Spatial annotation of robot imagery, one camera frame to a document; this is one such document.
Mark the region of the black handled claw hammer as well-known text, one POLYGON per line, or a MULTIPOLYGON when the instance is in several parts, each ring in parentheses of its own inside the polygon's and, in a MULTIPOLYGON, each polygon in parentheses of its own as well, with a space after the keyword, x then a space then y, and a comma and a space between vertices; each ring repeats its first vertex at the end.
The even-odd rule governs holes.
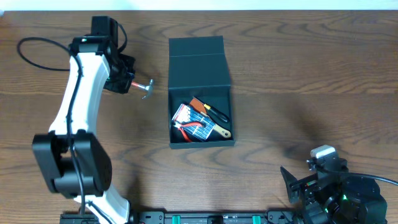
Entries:
POLYGON ((146 94, 142 97, 142 99, 146 99, 152 95, 153 89, 154 89, 154 80, 150 79, 150 82, 148 85, 143 85, 137 82, 131 82, 131 86, 134 86, 142 91, 144 91, 146 94))

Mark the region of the black gift box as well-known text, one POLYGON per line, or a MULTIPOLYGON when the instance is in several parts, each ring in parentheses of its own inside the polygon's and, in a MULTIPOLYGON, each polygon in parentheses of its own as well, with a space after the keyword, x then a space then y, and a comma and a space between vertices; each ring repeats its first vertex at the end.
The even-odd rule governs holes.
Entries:
POLYGON ((204 147, 233 146, 234 121, 231 99, 231 77, 224 53, 222 36, 173 38, 169 40, 169 119, 178 111, 181 104, 197 98, 223 113, 225 123, 215 115, 210 118, 217 125, 231 133, 212 131, 208 139, 201 141, 190 135, 187 142, 182 133, 169 122, 169 146, 171 149, 190 149, 204 147))

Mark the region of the blue precision screwdriver set case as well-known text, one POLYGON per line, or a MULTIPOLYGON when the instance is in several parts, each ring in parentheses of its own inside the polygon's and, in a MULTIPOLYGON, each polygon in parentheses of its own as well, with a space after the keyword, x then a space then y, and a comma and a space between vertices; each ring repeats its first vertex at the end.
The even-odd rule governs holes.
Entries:
POLYGON ((215 123, 210 118, 185 104, 181 104, 175 112, 172 124, 187 142, 192 142, 192 138, 205 142, 215 127, 215 123))

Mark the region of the red handled cutting pliers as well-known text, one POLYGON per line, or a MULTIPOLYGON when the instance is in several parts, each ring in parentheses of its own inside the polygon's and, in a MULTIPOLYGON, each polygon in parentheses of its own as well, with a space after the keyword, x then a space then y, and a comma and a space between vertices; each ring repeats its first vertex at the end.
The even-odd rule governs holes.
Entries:
POLYGON ((192 142, 190 136, 198 139, 198 135, 200 134, 200 128, 205 127, 204 124, 197 121, 190 123, 179 123, 178 121, 173 121, 172 124, 181 132, 186 142, 192 142))

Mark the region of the orange scraper wooden handle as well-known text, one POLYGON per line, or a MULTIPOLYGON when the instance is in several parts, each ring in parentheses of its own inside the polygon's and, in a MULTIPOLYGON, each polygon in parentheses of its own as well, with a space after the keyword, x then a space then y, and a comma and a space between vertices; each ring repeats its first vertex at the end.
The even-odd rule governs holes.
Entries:
MULTIPOLYGON (((190 105, 193 109, 195 109, 196 111, 198 111, 200 114, 202 114, 203 116, 206 116, 206 117, 208 117, 208 118, 210 118, 210 119, 211 119, 211 115, 214 116, 214 115, 211 114, 210 112, 207 112, 207 110, 204 108, 204 106, 203 106, 201 103, 199 103, 197 100, 195 100, 194 97, 193 97, 193 99, 191 100, 191 102, 189 103, 189 105, 190 105)), ((231 132, 228 131, 228 130, 225 129, 225 128, 222 128, 222 127, 221 127, 220 125, 218 125, 218 124, 215 124, 214 130, 215 130, 218 134, 222 135, 222 136, 223 136, 224 138, 226 138, 226 139, 228 139, 228 138, 231 137, 231 132)))

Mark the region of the black handled screwdriver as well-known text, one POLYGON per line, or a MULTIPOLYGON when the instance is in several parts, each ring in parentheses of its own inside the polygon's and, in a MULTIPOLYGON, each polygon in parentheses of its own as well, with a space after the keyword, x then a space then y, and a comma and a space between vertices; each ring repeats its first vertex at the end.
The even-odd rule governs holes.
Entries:
POLYGON ((220 119, 222 122, 224 123, 228 123, 229 122, 229 118, 222 113, 221 111, 219 111, 218 109, 200 101, 198 98, 194 97, 195 100, 197 100, 199 103, 201 103, 204 108, 207 110, 207 112, 210 112, 211 114, 213 114, 214 116, 216 116, 218 119, 220 119))

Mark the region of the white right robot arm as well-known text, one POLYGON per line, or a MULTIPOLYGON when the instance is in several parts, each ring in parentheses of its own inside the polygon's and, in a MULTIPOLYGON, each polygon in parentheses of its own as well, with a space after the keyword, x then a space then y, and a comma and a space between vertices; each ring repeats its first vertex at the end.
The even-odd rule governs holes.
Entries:
POLYGON ((387 202, 374 179, 317 172, 298 180, 284 167, 280 171, 289 202, 302 205, 293 223, 387 223, 387 202))

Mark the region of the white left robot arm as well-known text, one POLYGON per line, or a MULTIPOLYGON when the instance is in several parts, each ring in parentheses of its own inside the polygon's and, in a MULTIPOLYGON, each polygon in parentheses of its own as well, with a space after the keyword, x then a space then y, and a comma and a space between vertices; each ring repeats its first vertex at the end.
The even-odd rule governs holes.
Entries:
POLYGON ((108 16, 94 16, 91 32, 75 37, 66 48, 70 75, 62 104, 46 134, 37 134, 32 150, 48 189, 81 204, 98 223, 129 223, 130 203, 112 180, 111 159, 96 137, 103 90, 125 94, 134 79, 134 58, 118 45, 121 25, 108 16))

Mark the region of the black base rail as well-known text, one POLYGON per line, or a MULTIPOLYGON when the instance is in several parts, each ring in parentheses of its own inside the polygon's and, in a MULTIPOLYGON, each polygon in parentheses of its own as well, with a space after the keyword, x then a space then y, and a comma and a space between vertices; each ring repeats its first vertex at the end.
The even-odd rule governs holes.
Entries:
POLYGON ((129 223, 138 224, 305 224, 307 215, 293 210, 265 212, 204 213, 204 212, 139 212, 129 223))

